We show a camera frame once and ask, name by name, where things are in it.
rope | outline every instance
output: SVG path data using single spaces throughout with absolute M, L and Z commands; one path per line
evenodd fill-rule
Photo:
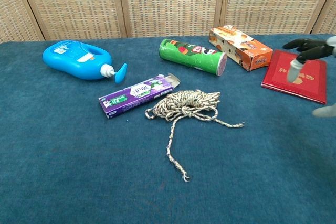
M 223 126 L 230 128 L 243 127 L 244 123 L 228 124 L 217 119 L 218 111 L 217 104 L 219 103 L 220 92 L 204 93 L 200 90 L 185 90 L 176 93 L 171 93 L 158 102 L 152 109 L 148 109 L 145 115 L 148 119 L 154 119 L 156 116 L 165 118 L 167 121 L 173 121 L 171 133 L 169 136 L 169 143 L 167 146 L 167 157 L 169 161 L 175 165 L 182 173 L 182 178 L 185 182 L 189 182 L 187 172 L 183 169 L 171 155 L 170 149 L 173 142 L 174 129 L 178 120 L 185 117 L 194 117 L 201 121 L 215 121 Z M 213 116 L 203 115 L 200 112 L 202 110 L 213 110 L 215 114 Z

pringles can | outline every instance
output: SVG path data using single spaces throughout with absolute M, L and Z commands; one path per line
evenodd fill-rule
M 160 57 L 217 76 L 224 72 L 227 54 L 213 49 L 176 40 L 164 39 L 159 48 Z

blue fabric surface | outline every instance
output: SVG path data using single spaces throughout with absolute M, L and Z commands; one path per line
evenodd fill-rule
M 273 49 L 295 38 L 254 36 Z M 207 37 L 171 37 L 214 48 Z M 336 119 L 323 105 L 260 86 L 266 68 L 228 59 L 221 77 L 159 57 L 163 38 L 86 40 L 129 64 L 125 81 L 84 81 L 47 67 L 54 42 L 0 45 L 0 223 L 335 223 Z M 328 63 L 328 104 L 336 102 L 336 59 Z M 220 91 L 229 129 L 182 119 L 169 162 L 171 123 L 148 120 L 159 100 L 107 119 L 98 97 L 159 73 L 178 90 Z

woven folding screen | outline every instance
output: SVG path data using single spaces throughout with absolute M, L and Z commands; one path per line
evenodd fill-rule
M 336 35 L 336 0 L 327 0 L 314 26 L 313 33 Z
M 325 0 L 223 0 L 221 25 L 248 34 L 310 33 Z
M 0 42 L 42 40 L 26 0 L 0 0 Z
M 125 37 L 120 0 L 29 0 L 46 39 Z
M 122 0 L 122 4 L 129 37 L 207 35 L 214 26 L 216 0 Z

red booklet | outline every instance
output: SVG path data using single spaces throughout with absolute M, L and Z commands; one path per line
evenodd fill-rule
M 261 86 L 326 104 L 327 64 L 323 60 L 308 60 L 297 79 L 287 81 L 290 62 L 297 54 L 275 50 Z

